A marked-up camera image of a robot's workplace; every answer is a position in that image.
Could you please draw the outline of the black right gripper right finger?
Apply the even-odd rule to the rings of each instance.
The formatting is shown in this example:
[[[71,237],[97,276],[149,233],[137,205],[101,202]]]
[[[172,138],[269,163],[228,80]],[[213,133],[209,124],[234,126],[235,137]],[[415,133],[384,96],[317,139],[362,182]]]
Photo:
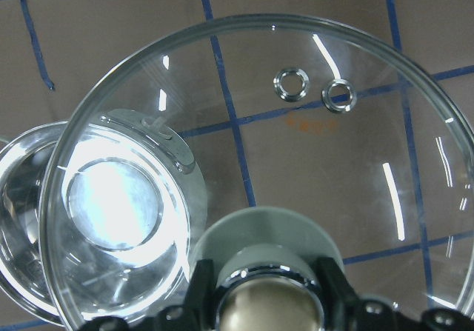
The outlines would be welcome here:
[[[333,258],[316,259],[325,320],[329,330],[469,330],[470,318],[457,310],[435,308],[418,320],[375,298],[356,294]]]

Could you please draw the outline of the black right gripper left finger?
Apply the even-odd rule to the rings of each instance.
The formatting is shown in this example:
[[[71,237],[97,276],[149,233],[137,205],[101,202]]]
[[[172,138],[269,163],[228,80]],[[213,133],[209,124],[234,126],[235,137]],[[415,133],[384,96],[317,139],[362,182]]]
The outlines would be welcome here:
[[[206,330],[210,326],[214,264],[197,262],[182,304],[165,307],[154,316],[131,326],[118,316],[102,316],[83,324],[81,330]]]

